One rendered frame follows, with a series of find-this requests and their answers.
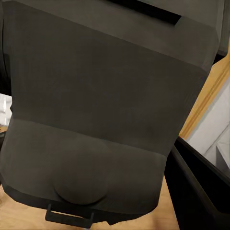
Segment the digital camera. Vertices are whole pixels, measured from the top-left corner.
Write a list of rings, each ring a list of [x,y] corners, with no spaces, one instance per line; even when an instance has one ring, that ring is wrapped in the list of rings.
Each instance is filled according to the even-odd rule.
[[[230,0],[0,0],[4,192],[85,229],[152,212],[229,42]]]

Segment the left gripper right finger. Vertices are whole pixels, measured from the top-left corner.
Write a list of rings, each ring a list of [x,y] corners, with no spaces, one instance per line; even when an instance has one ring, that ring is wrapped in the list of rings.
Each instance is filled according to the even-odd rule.
[[[180,230],[230,230],[230,178],[180,136],[164,176]]]

